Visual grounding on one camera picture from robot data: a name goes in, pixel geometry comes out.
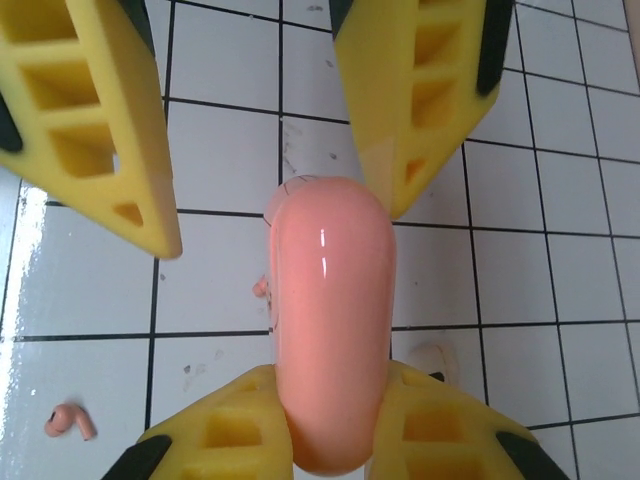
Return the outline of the salmon pink earbud charging case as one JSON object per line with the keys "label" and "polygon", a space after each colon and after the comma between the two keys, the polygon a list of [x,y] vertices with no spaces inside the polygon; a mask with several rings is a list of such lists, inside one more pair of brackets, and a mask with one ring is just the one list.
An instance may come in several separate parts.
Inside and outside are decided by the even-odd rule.
{"label": "salmon pink earbud charging case", "polygon": [[295,464],[337,476],[372,454],[389,366],[396,240],[363,185],[303,175],[264,215],[276,384]]}

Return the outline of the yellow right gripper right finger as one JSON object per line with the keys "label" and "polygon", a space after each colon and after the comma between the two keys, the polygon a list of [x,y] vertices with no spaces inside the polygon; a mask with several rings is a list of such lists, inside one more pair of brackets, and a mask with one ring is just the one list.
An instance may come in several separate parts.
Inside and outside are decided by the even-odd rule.
{"label": "yellow right gripper right finger", "polygon": [[475,397],[392,362],[368,480],[570,480],[532,433]]}

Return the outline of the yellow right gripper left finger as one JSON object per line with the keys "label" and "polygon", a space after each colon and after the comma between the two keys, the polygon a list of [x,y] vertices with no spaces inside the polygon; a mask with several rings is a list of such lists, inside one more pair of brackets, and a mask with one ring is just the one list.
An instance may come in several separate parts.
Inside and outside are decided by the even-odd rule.
{"label": "yellow right gripper left finger", "polygon": [[271,365],[255,367],[149,428],[107,480],[293,480]]}

